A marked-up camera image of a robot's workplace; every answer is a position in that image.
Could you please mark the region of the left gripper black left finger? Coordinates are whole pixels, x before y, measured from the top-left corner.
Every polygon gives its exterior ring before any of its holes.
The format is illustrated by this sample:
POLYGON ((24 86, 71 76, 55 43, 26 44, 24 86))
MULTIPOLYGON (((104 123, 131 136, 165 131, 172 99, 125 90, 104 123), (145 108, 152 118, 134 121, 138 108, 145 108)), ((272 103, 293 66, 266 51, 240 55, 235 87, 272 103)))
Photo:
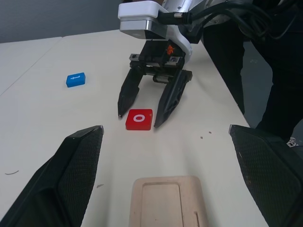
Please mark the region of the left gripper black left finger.
POLYGON ((79 227, 96 179, 101 125, 64 139, 31 177, 0 221, 2 227, 79 227))

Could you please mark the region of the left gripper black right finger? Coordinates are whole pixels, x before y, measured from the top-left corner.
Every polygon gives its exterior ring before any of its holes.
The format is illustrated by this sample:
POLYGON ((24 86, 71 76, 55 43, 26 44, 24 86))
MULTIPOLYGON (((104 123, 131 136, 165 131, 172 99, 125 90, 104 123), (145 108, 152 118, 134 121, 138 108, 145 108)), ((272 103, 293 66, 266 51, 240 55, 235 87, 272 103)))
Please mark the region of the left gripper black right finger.
POLYGON ((243 180, 270 227, 303 225, 303 148, 280 137, 231 125, 243 180))

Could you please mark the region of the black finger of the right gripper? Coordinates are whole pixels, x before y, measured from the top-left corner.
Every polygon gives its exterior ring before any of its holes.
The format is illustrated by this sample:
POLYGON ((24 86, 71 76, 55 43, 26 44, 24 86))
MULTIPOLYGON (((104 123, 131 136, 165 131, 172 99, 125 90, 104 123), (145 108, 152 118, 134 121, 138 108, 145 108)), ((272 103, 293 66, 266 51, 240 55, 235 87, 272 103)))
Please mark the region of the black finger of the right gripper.
POLYGON ((139 84, 143 77, 142 68, 130 68, 120 90, 118 98, 118 116, 123 117, 132 107, 139 93, 139 84))
POLYGON ((192 71, 177 70, 169 79, 160 97, 154 128, 162 126, 178 106, 186 84, 192 79, 192 71))

